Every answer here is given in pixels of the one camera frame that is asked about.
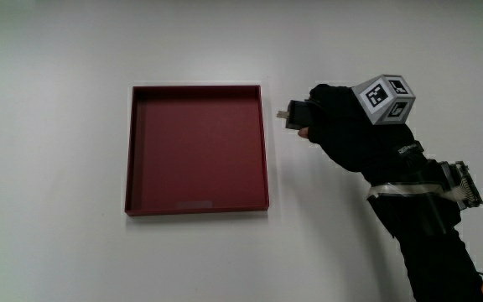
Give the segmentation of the person's right hand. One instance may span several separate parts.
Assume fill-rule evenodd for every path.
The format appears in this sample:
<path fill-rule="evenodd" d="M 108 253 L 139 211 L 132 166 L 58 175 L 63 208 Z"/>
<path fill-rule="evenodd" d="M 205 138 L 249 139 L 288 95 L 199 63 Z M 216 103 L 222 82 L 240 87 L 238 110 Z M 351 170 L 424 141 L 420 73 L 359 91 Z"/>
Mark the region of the person's right hand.
<path fill-rule="evenodd" d="M 318 144 L 342 168 L 368 176 L 427 162 L 407 125 L 371 124 L 350 87 L 319 84 L 309 99 L 325 113 L 325 121 L 299 130 L 299 136 Z"/>

